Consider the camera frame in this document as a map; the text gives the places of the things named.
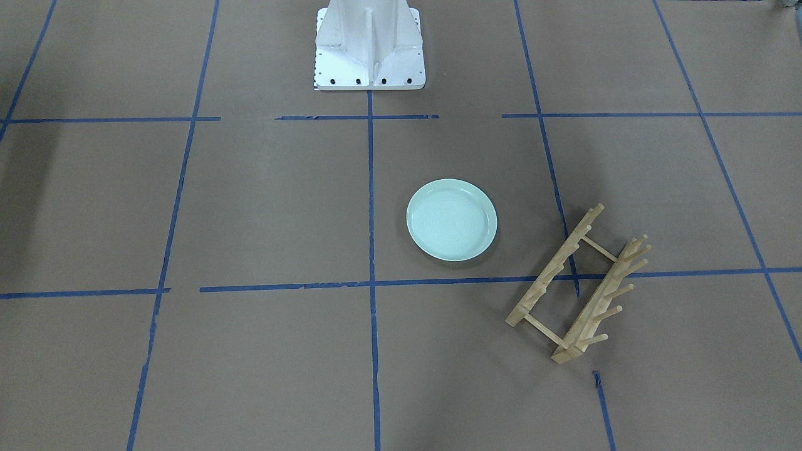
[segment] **light green plate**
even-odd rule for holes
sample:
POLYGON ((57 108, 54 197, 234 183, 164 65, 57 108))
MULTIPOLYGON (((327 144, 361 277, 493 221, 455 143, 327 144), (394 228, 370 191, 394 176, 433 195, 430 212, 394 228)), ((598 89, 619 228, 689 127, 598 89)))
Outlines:
POLYGON ((407 228, 415 244, 447 262, 484 252, 493 242, 498 218, 493 203, 474 185, 452 178, 425 184, 407 207, 407 228))

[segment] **grid line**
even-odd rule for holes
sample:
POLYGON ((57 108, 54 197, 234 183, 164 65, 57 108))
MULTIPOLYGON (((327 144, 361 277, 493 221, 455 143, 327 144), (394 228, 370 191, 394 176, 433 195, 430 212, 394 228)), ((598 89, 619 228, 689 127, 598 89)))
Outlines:
POLYGON ((189 153, 192 149, 192 138, 195 135, 195 126, 197 123, 198 117, 198 110, 201 107, 201 96, 203 95, 203 85, 206 77, 206 67, 209 65, 209 54, 212 51, 212 40, 214 39, 214 27, 217 24, 217 11, 220 7, 220 0, 214 1, 214 7, 212 9, 212 21, 209 25, 209 36, 206 40, 206 51, 204 53, 203 63, 200 66, 200 76, 198 79, 198 86, 197 92, 195 94, 195 104, 192 109, 192 120, 189 122, 189 133, 187 135, 187 144, 184 148, 184 159, 181 162, 181 171, 178 179, 178 188, 176 190, 176 200, 173 203, 172 207, 172 218, 170 219, 170 229, 167 235, 167 243, 164 247, 164 261, 161 267, 161 273, 159 276, 159 286, 158 289, 160 290, 156 293, 156 300, 153 303, 153 313, 151 316, 151 323, 150 323, 150 334, 148 336, 148 356, 145 359, 145 363, 142 366, 142 372, 140 374, 140 383, 139 389, 136 393, 136 402, 134 403, 134 413, 131 419, 131 429, 128 433, 128 446, 126 447, 127 451, 132 451, 134 449, 134 441, 136 440, 136 430, 139 425, 140 413, 142 411, 142 400, 144 398, 145 392, 145 385, 148 381, 148 369, 150 368, 150 360, 153 353, 153 344, 156 338, 156 317, 159 315, 159 309, 161 307, 161 299, 164 289, 164 282, 167 278, 167 269, 170 263, 170 251, 172 250, 172 240, 175 236, 176 232, 176 223, 178 222, 178 211, 180 208, 181 203, 181 194, 184 190, 184 178, 186 177, 187 173, 187 163, 189 161, 189 153))
MULTIPOLYGON (((518 21, 518 32, 520 33, 520 43, 524 48, 524 57, 526 58, 526 68, 529 71, 529 82, 532 84, 532 97, 535 101, 535 110, 537 111, 537 122, 541 127, 541 137, 543 139, 543 149, 546 153, 546 162, 549 164, 549 175, 554 185, 554 200, 557 203, 557 211, 560 212, 560 219, 562 220, 562 230, 565 237, 568 237, 568 222, 565 220, 565 211, 562 209, 562 199, 560 199, 560 186, 557 184, 557 173, 554 172, 554 162, 552 161, 551 148, 549 147, 549 135, 546 133, 546 123, 543 119, 543 111, 541 110, 541 99, 537 94, 537 82, 535 81, 535 72, 532 68, 532 59, 529 56, 529 45, 526 43, 526 33, 524 32, 524 22, 520 18, 520 5, 518 0, 512 0, 515 5, 515 16, 518 21)), ((579 278, 577 278, 577 264, 574 261, 573 255, 568 257, 569 266, 571 266, 571 274, 573 275, 573 285, 577 291, 577 297, 581 292, 579 289, 579 278)))
POLYGON ((22 89, 25 87, 25 82, 28 80, 30 69, 34 66, 36 56, 39 54, 39 48, 42 46, 42 41, 45 39, 45 34, 47 33, 47 28, 50 25, 50 20, 53 18, 53 11, 55 10, 56 2, 57 0, 51 1, 51 7, 49 10, 47 10, 47 16, 45 17, 44 25, 42 25, 42 31, 39 32, 39 37, 36 39, 34 51, 30 54, 28 64, 25 66, 25 71, 22 72, 22 78, 19 80, 19 85, 17 85, 17 91, 14 93, 14 98, 11 100, 11 105, 8 107, 6 118, 0 127, 0 142, 2 142, 2 138, 6 135, 8 125, 11 122, 11 118, 14 116, 14 110, 17 108, 17 102, 19 101, 19 97, 22 95, 22 89))
MULTIPOLYGON (((705 112, 711 117, 793 117, 802 112, 705 112)), ((697 117, 698 112, 565 112, 565 113, 505 113, 502 119, 571 118, 571 117, 697 117)))
MULTIPOLYGON (((769 273, 792 274, 802 273, 802 267, 766 268, 769 273)), ((673 278, 673 277, 710 277, 719 275, 762 274, 763 268, 743 268, 729 270, 683 270, 683 271, 652 271, 633 273, 627 278, 673 278)), ((577 274, 579 280, 601 280, 604 274, 577 274)), ((471 283, 505 283, 505 282, 534 282, 537 276, 502 276, 502 277, 467 277, 467 278, 409 278, 388 280, 362 280, 348 282, 311 282, 311 283, 273 283, 260 285, 220 285, 202 286, 200 293, 226 293, 234 291, 287 291, 287 290, 315 290, 322 288, 359 288, 375 286, 407 286, 407 285, 459 285, 471 283)), ((559 274, 554 280, 573 281, 572 274, 559 274)))
POLYGON ((182 117, 182 116, 153 116, 153 117, 61 117, 61 118, 46 118, 46 119, 11 119, 8 124, 108 124, 108 123, 125 123, 125 122, 219 122, 222 120, 219 116, 198 116, 198 117, 182 117))
POLYGON ((390 115, 345 115, 345 116, 279 116, 274 120, 426 120, 439 119, 437 114, 390 114, 390 115))
POLYGON ((607 432, 607 442, 610 444, 610 451, 615 451, 613 425, 610 423, 610 412, 607 411, 607 399, 604 396, 602 375, 598 371, 594 371, 593 378, 596 380, 596 393, 599 395, 599 406, 601 407, 601 417, 604 419, 604 429, 607 432))
POLYGON ((168 293, 169 288, 137 288, 134 290, 35 291, 0 293, 0 299, 86 298, 90 296, 155 295, 168 293))
POLYGON ((371 288, 371 362, 373 367, 373 446, 375 451, 382 448, 382 425, 379 408, 379 333, 376 319, 376 247, 375 247, 375 196, 373 171, 373 91, 367 92, 367 169, 368 169, 368 261, 371 288))
POLYGON ((702 121, 702 125, 705 129, 705 132, 707 133, 707 139, 710 141, 710 146, 713 148, 715 159, 718 161, 721 173, 724 177, 724 180, 727 182, 727 188, 730 190, 730 195, 732 196, 732 200, 735 203, 735 207, 738 210, 738 215, 740 216, 741 222, 743 223, 743 227, 747 232, 747 236, 749 237, 752 249, 755 251, 755 256, 757 257, 758 263, 760 264, 760 269, 763 271, 763 275, 766 279, 766 283, 768 284, 768 288, 772 293, 772 297, 774 298, 774 303, 777 306, 777 310, 780 312, 780 318, 783 320, 785 329, 788 332, 788 338, 791 339, 791 344, 794 347, 794 350, 796 351, 796 357, 802 364, 802 349, 800 349, 799 341, 796 339, 796 334, 794 333, 793 327, 791 326, 791 322, 788 320, 788 315, 785 313, 785 307, 783 307, 783 302, 780 300, 780 296, 777 294, 777 289, 774 287, 774 282, 772 281, 772 277, 766 267, 763 255, 760 253, 760 248, 757 245, 757 240, 755 239, 755 235, 752 233, 751 226, 749 226, 749 221, 747 220, 746 213, 744 212, 743 206, 741 205, 741 202, 738 198, 738 193, 735 191, 735 186, 732 184, 732 179, 730 178, 730 174, 727 171, 727 167, 724 165, 724 159, 722 158, 721 152, 719 151, 719 146, 715 143, 713 132, 710 129, 710 125, 707 123, 707 118, 705 117, 705 112, 702 109, 702 104, 699 102, 699 98, 696 95, 696 90, 694 89, 694 86, 691 83, 691 78, 688 76, 688 72, 685 68, 685 64, 683 63, 683 59, 679 56, 679 51, 677 50, 677 46, 674 43, 674 38, 671 37, 671 32, 668 28, 668 23, 666 22, 666 18, 663 17, 662 15, 662 11, 660 10, 660 5, 658 5, 657 0, 652 0, 652 4, 654 4, 654 9, 657 12, 657 16, 660 18, 660 23, 662 24, 663 30, 666 32, 668 43, 671 45, 671 50, 674 52, 674 57, 677 59, 677 64, 679 65, 679 69, 683 74, 685 83, 688 85, 688 91, 690 91, 691 97, 693 98, 694 104, 696 105, 696 111, 699 113, 699 119, 702 121))

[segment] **blue tape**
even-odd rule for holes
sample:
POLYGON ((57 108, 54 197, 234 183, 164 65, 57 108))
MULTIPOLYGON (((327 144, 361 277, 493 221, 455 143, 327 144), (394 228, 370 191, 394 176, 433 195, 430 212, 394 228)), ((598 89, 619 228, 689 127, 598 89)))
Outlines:
MULTIPOLYGON (((535 109, 537 110, 537 122, 541 126, 541 137, 543 138, 543 149, 546 153, 546 161, 549 163, 549 175, 554 185, 554 198, 557 202, 557 210, 560 212, 560 219, 562 220, 562 229, 565 237, 568 237, 568 223, 565 221, 565 211, 562 209, 562 199, 560 199, 560 187, 557 184, 557 173, 554 171, 554 162, 552 161, 551 148, 549 147, 549 136, 546 134, 546 124, 543 120, 543 110, 541 110, 540 96, 537 94, 537 83, 535 81, 535 72, 532 69, 532 59, 529 58, 529 45, 526 43, 526 34, 524 32, 524 23, 520 18, 520 6, 518 0, 513 0, 515 4, 515 16, 518 21, 518 32, 520 33, 520 43, 524 47, 524 57, 526 58, 526 68, 529 71, 529 82, 532 84, 532 96, 535 100, 535 109)), ((573 275, 573 285, 577 291, 577 297, 580 296, 579 278, 577 277, 577 264, 573 259, 573 255, 568 257, 569 265, 571 266, 571 274, 573 275)))
POLYGON ((802 273, 802 266, 790 268, 767 268, 766 271, 772 274, 802 273))
POLYGON ((599 404, 601 405, 601 416, 604 418, 604 428, 607 431, 607 441, 610 443, 610 451, 615 451, 615 438, 613 437, 613 426, 610 423, 610 413, 607 411, 607 399, 604 396, 604 387, 602 386, 602 375, 598 371, 593 372, 593 378, 596 381, 596 392, 599 395, 599 404))
MULTIPOLYGON (((697 112, 611 112, 611 113, 543 113, 545 118, 560 117, 696 117, 697 112)), ((802 116, 802 112, 705 112, 705 116, 735 116, 735 117, 782 117, 802 116)), ((506 113, 501 115, 504 119, 533 119, 537 113, 506 113)))
POLYGON ((371 286, 371 361, 373 363, 373 446, 374 451, 382 448, 382 421, 379 408, 379 332, 376 321, 376 247, 375 247, 375 196, 373 171, 373 91, 367 92, 367 170, 368 170, 368 230, 370 245, 368 250, 371 286))
MULTIPOLYGON (((773 274, 802 273, 802 267, 767 268, 773 274)), ((628 278, 666 278, 666 277, 704 277, 716 275, 763 274, 760 268, 743 268, 731 270, 688 270, 688 271, 654 271, 633 273, 628 278)), ((577 274, 580 280, 602 280, 605 274, 577 274)), ((507 283, 507 282, 534 282, 537 276, 508 276, 508 277, 466 277, 466 278, 412 278, 390 279, 376 281, 353 282, 314 282, 314 283, 275 283, 265 285, 228 285, 228 286, 202 286, 201 293, 225 293, 236 291, 283 291, 283 290, 314 290, 322 288, 359 288, 370 286, 414 286, 414 285, 459 285, 471 283, 507 283)), ((573 281, 571 274, 559 274, 554 278, 558 281, 573 281)))
POLYGON ((17 91, 14 93, 14 98, 11 100, 11 105, 8 107, 8 112, 6 113, 6 118, 0 127, 0 141, 6 135, 6 130, 8 129, 8 125, 11 121, 11 117, 14 115, 14 110, 17 109, 17 102, 19 102, 19 96, 22 95, 22 89, 25 87, 25 82, 28 80, 28 75, 30 74, 30 69, 34 66, 34 61, 36 60, 36 56, 39 54, 39 48, 42 46, 42 41, 45 39, 45 34, 47 33, 47 28, 50 26, 50 20, 53 18, 53 11, 55 10, 56 0, 52 0, 51 7, 47 10, 47 16, 45 17, 45 23, 42 25, 42 31, 39 32, 39 37, 36 39, 36 45, 34 45, 34 51, 30 54, 30 58, 28 59, 28 64, 25 66, 25 71, 22 72, 22 78, 19 80, 19 85, 17 85, 17 91))
POLYGON ((275 120, 367 120, 367 116, 280 116, 275 120))
POLYGON ((705 112, 705 116, 734 116, 734 117, 782 117, 782 116, 802 116, 802 112, 705 112))
MULTIPOLYGON (((198 88, 195 94, 195 105, 192 108, 192 120, 189 122, 189 134, 187 135, 187 144, 184 148, 184 159, 181 162, 181 172, 178 179, 178 188, 176 190, 176 200, 172 207, 172 217, 170 219, 170 230, 167 235, 167 244, 164 247, 164 261, 162 262, 161 273, 159 276, 159 288, 164 288, 164 282, 167 278, 167 268, 170 263, 170 251, 172 250, 172 240, 176 232, 176 223, 178 222, 178 210, 181 203, 181 194, 184 190, 184 178, 187 173, 187 163, 189 161, 189 151, 192 148, 192 138, 195 134, 195 124, 197 123, 198 110, 201 108, 201 96, 203 94, 204 80, 206 77, 206 68, 209 65, 209 54, 212 51, 212 40, 214 38, 214 27, 217 24, 217 11, 220 7, 220 0, 215 0, 214 8, 212 10, 212 22, 209 25, 209 36, 206 40, 206 51, 204 53, 203 64, 200 67, 200 77, 198 79, 198 88)), ((142 366, 140 374, 139 389, 136 393, 136 402, 134 404, 134 413, 131 419, 131 430, 128 433, 128 446, 127 451, 133 451, 134 441, 136 440, 136 430, 139 425, 140 413, 142 411, 142 399, 144 398, 145 385, 148 382, 148 369, 150 368, 150 360, 153 352, 153 343, 156 337, 156 317, 159 315, 161 307, 162 293, 156 294, 156 300, 153 303, 153 314, 151 316, 150 334, 148 337, 148 357, 145 359, 145 364, 142 366)))
POLYGON ((769 274, 768 268, 766 267, 763 255, 760 253, 760 248, 757 246, 755 235, 752 233, 752 229, 749 226, 749 221, 747 221, 746 213, 743 211, 743 207, 741 206, 738 194, 735 192, 735 186, 732 184, 732 180, 730 179, 730 174, 727 171, 727 167, 724 165, 724 159, 721 157, 719 146, 715 143, 713 132, 710 130, 710 125, 707 123, 707 118, 705 117, 705 113, 702 110, 702 104, 699 102, 699 98, 696 95, 696 91, 694 90, 693 84, 691 84, 691 78, 688 76, 688 72, 685 69, 685 64, 683 63, 683 59, 679 56, 679 51, 677 50, 676 44, 674 44, 674 38, 671 37, 671 32, 668 29, 668 23, 666 22, 666 18, 663 17, 662 15, 662 11, 660 10, 660 5, 658 5, 657 0, 652 0, 652 3, 654 4, 654 9, 657 11, 657 15, 660 18, 660 23, 662 24, 662 28, 666 32, 666 37, 668 38, 668 42, 671 45, 671 50, 674 52, 674 57, 677 59, 677 63, 679 64, 679 69, 683 73, 683 77, 685 78, 685 83, 688 85, 688 90, 691 92, 691 98, 693 98, 694 104, 696 105, 696 111, 699 112, 699 118, 702 120, 702 125, 704 126, 705 133, 707 134, 707 139, 710 141, 710 145, 713 148, 715 159, 719 162, 719 168, 721 169, 721 173, 724 175, 724 181, 727 182, 727 188, 730 190, 730 195, 732 196, 732 200, 735 203, 735 208, 738 210, 738 215, 741 217, 741 222, 743 223, 743 227, 747 231, 749 242, 752 245, 752 249, 755 251, 755 256, 757 257, 758 263, 760 264, 760 269, 764 273, 764 277, 766 278, 766 283, 768 284, 769 290, 771 291, 772 297, 774 298, 774 303, 777 305, 777 310, 780 312, 780 317, 782 318, 783 323, 785 325, 785 329, 788 332, 788 337, 791 339, 791 343, 794 347, 794 350, 796 351, 796 357, 802 364, 802 348, 800 348, 799 340, 796 338, 796 334, 794 333, 794 330, 791 327, 791 323, 788 321, 788 317, 785 314, 785 308, 783 307, 783 303, 780 300, 780 296, 777 294, 777 291, 774 287, 774 282, 772 281, 772 277, 769 274))
POLYGON ((439 119, 436 114, 399 114, 369 116, 280 116, 275 120, 427 120, 439 119))
POLYGON ((219 116, 192 117, 75 117, 75 118, 53 118, 53 119, 12 119, 10 124, 106 124, 119 122, 189 122, 192 120, 202 122, 220 121, 219 116))
POLYGON ((90 296, 155 295, 168 293, 169 288, 137 290, 39 291, 29 293, 0 293, 0 299, 85 298, 90 296))
POLYGON ((316 290, 320 288, 353 288, 357 286, 370 286, 368 281, 363 282, 320 282, 320 283, 275 283, 272 285, 229 285, 229 286, 202 286, 201 293, 228 293, 233 291, 283 291, 283 290, 316 290))

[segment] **wooden dowel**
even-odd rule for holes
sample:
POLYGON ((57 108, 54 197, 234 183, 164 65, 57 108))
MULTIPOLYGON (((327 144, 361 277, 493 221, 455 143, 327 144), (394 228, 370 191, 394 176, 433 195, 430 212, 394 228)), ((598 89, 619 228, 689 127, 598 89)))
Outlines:
POLYGON ((587 225, 593 222, 593 220, 596 219, 596 216, 598 216, 602 212, 602 210, 604 210, 604 205, 602 204, 597 204, 592 209, 589 209, 588 213, 585 213, 585 216, 583 216, 582 219, 579 221, 579 225, 577 226, 577 228, 579 228, 579 226, 587 225))
POLYGON ((568 259, 568 257, 571 256, 571 254, 576 252, 577 249, 579 249, 579 245, 578 244, 573 244, 572 246, 561 247, 557 251, 557 253, 554 255, 554 258, 552 258, 551 262, 564 262, 565 260, 568 259))
POLYGON ((571 234, 568 235, 568 238, 566 238, 566 241, 567 242, 571 242, 571 241, 574 241, 574 240, 579 241, 579 239, 584 237, 585 235, 587 235, 588 232, 592 228, 593 227, 591 227, 590 224, 588 224, 588 225, 582 225, 582 224, 577 225, 577 228, 574 229, 573 232, 571 232, 571 234))
POLYGON ((582 237, 582 241, 590 244, 595 250, 598 250, 601 253, 601 255, 604 255, 605 257, 609 258, 610 260, 612 260, 614 262, 618 260, 610 252, 607 252, 607 249, 599 246, 599 244, 597 242, 595 242, 594 240, 592 240, 592 239, 590 239, 590 238, 585 236, 585 237, 582 237))
POLYGON ((616 277, 616 278, 619 278, 619 279, 623 279, 623 278, 625 278, 626 276, 628 276, 628 275, 630 275, 630 274, 634 273, 635 271, 637 271, 637 270, 639 270, 639 269, 643 268, 643 267, 644 267, 644 266, 646 266, 647 264, 649 264, 649 260, 646 260, 646 259, 644 258, 644 259, 643 259, 643 260, 641 260, 640 262, 637 262, 637 263, 635 263, 634 265, 630 266, 630 268, 629 268, 628 270, 626 270, 626 271, 623 271, 623 272, 622 272, 622 274, 616 274, 616 275, 615 275, 615 277, 616 277))
POLYGON ((588 346, 588 345, 593 344, 593 343, 598 343, 600 341, 604 341, 604 340, 606 340, 608 338, 609 338, 609 336, 607 336, 607 334, 601 334, 601 335, 596 335, 596 336, 588 338, 588 339, 581 339, 581 340, 577 341, 577 347, 585 347, 585 346, 588 346))
POLYGON ((542 295, 545 295, 545 294, 546 294, 546 287, 545 286, 543 286, 540 290, 533 291, 532 293, 529 293, 527 291, 526 293, 524 293, 524 297, 520 299, 519 304, 526 304, 531 298, 540 298, 542 295))
POLYGON ((603 319, 608 319, 610 316, 615 315, 616 313, 621 313, 624 310, 624 307, 615 306, 604 313, 600 313, 599 315, 594 316, 591 321, 595 321, 596 323, 601 322, 603 319))
POLYGON ((640 257, 641 255, 644 255, 646 252, 649 252, 650 250, 651 250, 651 245, 647 244, 643 249, 639 250, 638 252, 635 252, 634 254, 627 255, 626 258, 624 258, 624 261, 632 262, 633 260, 635 260, 636 258, 640 257))
POLYGON ((643 242, 644 242, 644 241, 646 241, 646 239, 647 239, 648 237, 649 237, 649 235, 643 235, 641 238, 632 238, 632 241, 631 241, 631 243, 632 243, 632 244, 633 244, 635 247, 638 247, 638 246, 640 246, 641 244, 643 244, 643 242))
POLYGON ((623 295, 624 293, 627 293, 629 291, 632 291, 633 288, 635 288, 635 285, 633 285, 631 283, 629 285, 627 285, 627 286, 622 286, 621 288, 618 288, 616 291, 613 291, 609 295, 605 295, 604 299, 606 299, 607 302, 612 301, 613 299, 617 298, 618 296, 623 295))
POLYGON ((555 266, 555 267, 554 267, 554 269, 552 269, 552 270, 551 270, 551 271, 550 271, 550 272, 549 272, 549 273, 548 273, 548 274, 547 274, 547 275, 546 275, 546 276, 543 278, 543 280, 544 280, 544 281, 549 281, 549 282, 551 282, 551 280, 554 278, 554 276, 556 276, 557 274, 560 274, 560 271, 562 271, 562 270, 564 270, 564 269, 565 269, 565 266, 563 266, 563 265, 555 266))

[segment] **plate rim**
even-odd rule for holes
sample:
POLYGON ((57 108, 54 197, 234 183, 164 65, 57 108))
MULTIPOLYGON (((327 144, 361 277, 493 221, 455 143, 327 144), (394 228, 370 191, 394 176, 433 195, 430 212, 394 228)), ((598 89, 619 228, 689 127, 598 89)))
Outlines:
POLYGON ((496 212, 496 206, 493 204, 493 201, 490 199, 490 196, 488 196, 478 186, 474 185, 473 183, 471 183, 469 181, 464 181, 464 180, 461 180, 461 179, 440 178, 440 179, 437 179, 437 180, 430 181, 427 184, 421 186, 420 188, 418 188, 415 191, 414 194, 412 194, 412 197, 410 197, 410 200, 407 203, 407 232, 410 234, 410 237, 412 238, 412 241, 415 243, 415 245, 418 246, 418 248, 421 249, 426 254, 431 255, 432 257, 437 258, 439 260, 443 260, 445 262, 464 262, 466 260, 470 260, 471 258, 476 258, 476 257, 482 255, 482 253, 485 252, 490 247, 490 245, 496 240, 496 235, 498 234, 498 213, 496 212), (412 207, 412 202, 417 197, 419 198, 419 196, 422 196, 423 195, 422 192, 424 190, 426 190, 428 188, 431 188, 431 185, 443 184, 443 183, 446 183, 446 182, 456 182, 456 184, 458 184, 458 185, 466 185, 467 187, 472 189, 472 191, 475 191, 476 193, 481 194, 485 199, 487 199, 487 201, 488 201, 488 203, 490 205, 490 210, 487 210, 487 209, 483 208, 484 212, 486 214, 492 212, 492 221, 491 221, 491 224, 490 224, 491 230, 492 230, 492 237, 488 240, 488 243, 487 243, 487 245, 485 247, 480 249, 476 254, 473 254, 473 255, 471 255, 469 257, 466 257, 466 258, 445 258, 442 255, 434 254, 434 253, 432 253, 432 251, 427 250, 426 247, 422 246, 418 242, 418 240, 415 238, 415 234, 412 232, 412 226, 411 226, 411 207, 412 207))

